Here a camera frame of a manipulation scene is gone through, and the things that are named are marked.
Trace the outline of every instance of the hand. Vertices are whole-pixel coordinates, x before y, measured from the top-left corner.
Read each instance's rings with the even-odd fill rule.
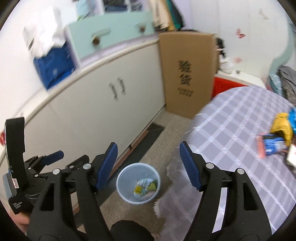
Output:
[[[26,213],[19,213],[14,214],[14,212],[10,209],[9,210],[9,216],[13,220],[13,222],[18,226],[18,228],[25,233],[27,231],[29,222],[30,222],[30,216]]]

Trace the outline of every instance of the white plastic bucket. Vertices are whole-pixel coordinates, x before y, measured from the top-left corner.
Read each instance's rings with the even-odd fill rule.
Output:
[[[152,197],[145,201],[139,201],[133,191],[137,182],[143,178],[157,180],[157,189]],[[119,196],[131,204],[144,204],[153,200],[160,189],[160,176],[154,167],[146,163],[134,163],[125,167],[118,175],[116,180],[116,189]]]

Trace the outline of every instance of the mint green drawer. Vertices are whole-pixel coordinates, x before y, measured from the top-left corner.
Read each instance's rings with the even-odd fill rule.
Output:
[[[146,30],[141,33],[140,25]],[[108,13],[85,18],[68,25],[70,42],[80,59],[120,42],[151,35],[155,32],[152,14],[145,12]],[[94,35],[100,35],[100,44],[94,46]]]

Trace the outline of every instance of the cabinet handle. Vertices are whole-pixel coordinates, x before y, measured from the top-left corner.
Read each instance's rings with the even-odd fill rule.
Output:
[[[122,87],[122,93],[124,93],[126,91],[126,86],[123,82],[123,78],[118,77],[117,78],[118,82],[120,83],[121,87]]]
[[[113,91],[113,93],[114,93],[114,99],[117,99],[118,94],[117,94],[117,91],[116,91],[116,89],[115,89],[115,85],[112,84],[112,83],[110,83],[110,84],[109,84],[109,87],[112,89],[112,91]]]

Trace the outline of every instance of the yellow package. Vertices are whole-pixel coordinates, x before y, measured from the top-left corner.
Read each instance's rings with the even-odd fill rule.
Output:
[[[278,113],[270,129],[270,133],[277,133],[285,139],[286,146],[290,146],[293,137],[293,130],[288,121],[288,116],[288,113]]]

